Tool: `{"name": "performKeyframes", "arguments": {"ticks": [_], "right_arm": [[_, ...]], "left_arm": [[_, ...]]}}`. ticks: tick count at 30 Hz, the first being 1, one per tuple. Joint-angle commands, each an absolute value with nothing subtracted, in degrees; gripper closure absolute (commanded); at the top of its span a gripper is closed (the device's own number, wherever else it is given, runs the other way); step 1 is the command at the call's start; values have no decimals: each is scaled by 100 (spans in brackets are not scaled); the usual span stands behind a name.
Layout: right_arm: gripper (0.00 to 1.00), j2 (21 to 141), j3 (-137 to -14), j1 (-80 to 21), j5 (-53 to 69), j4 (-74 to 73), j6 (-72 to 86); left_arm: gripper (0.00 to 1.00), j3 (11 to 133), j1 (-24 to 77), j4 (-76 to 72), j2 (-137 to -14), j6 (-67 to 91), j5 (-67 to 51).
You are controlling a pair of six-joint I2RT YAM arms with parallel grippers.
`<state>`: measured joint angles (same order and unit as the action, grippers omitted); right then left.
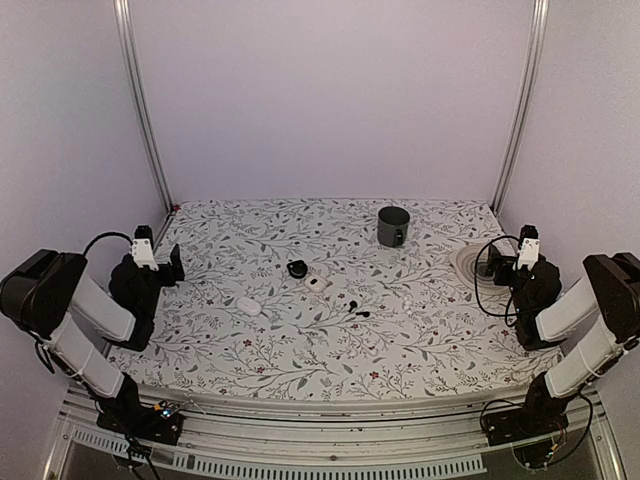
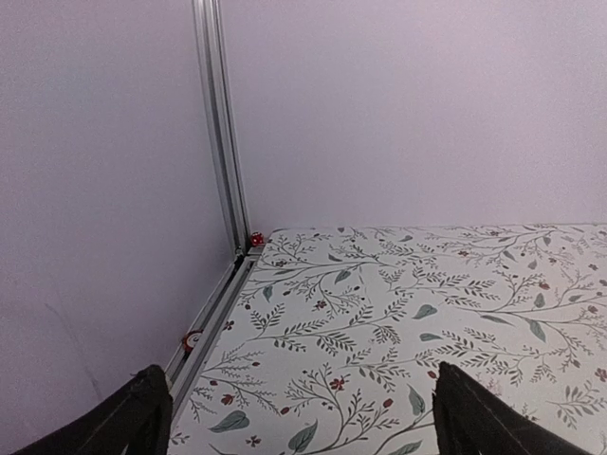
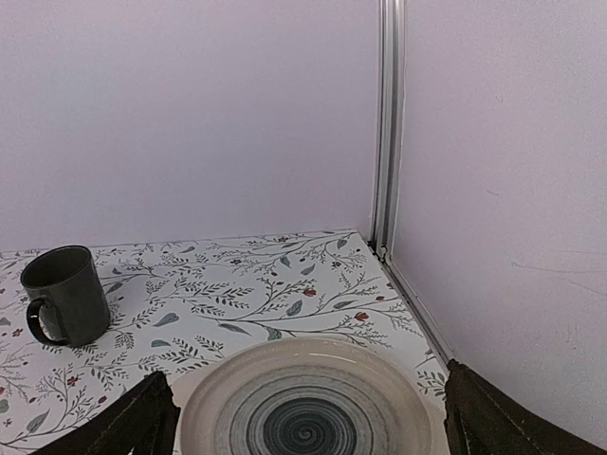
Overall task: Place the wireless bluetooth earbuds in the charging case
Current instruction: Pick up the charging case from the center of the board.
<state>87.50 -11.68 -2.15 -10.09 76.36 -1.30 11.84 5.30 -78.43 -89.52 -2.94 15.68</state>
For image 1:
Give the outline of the black earbud charging case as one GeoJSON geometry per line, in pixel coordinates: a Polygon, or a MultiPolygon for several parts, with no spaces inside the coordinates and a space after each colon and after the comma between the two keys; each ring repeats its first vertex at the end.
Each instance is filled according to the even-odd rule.
{"type": "Polygon", "coordinates": [[[304,279],[308,274],[308,266],[303,260],[291,261],[286,265],[286,268],[294,279],[304,279]]]}

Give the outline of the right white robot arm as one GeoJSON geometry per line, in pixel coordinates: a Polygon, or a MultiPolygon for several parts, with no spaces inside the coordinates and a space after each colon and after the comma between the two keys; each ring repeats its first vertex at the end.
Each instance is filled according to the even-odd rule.
{"type": "Polygon", "coordinates": [[[597,318],[573,349],[531,382],[524,403],[482,417],[490,445],[549,434],[567,427],[567,405],[639,344],[639,260],[629,252],[589,255],[584,275],[567,291],[558,268],[520,251],[491,256],[496,281],[509,287],[515,330],[527,351],[561,344],[589,316],[597,318]]]}

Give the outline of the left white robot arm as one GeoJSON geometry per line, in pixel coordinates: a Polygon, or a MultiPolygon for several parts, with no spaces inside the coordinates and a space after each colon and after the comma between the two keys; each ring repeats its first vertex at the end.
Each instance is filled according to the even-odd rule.
{"type": "Polygon", "coordinates": [[[159,264],[145,241],[113,269],[103,290],[83,254],[42,249],[1,282],[1,312],[43,347],[41,361],[59,366],[97,403],[99,427],[136,440],[175,446],[184,418],[167,402],[142,404],[135,380],[96,348],[77,324],[86,320],[108,343],[144,351],[154,331],[160,293],[182,282],[179,250],[159,264]]]}

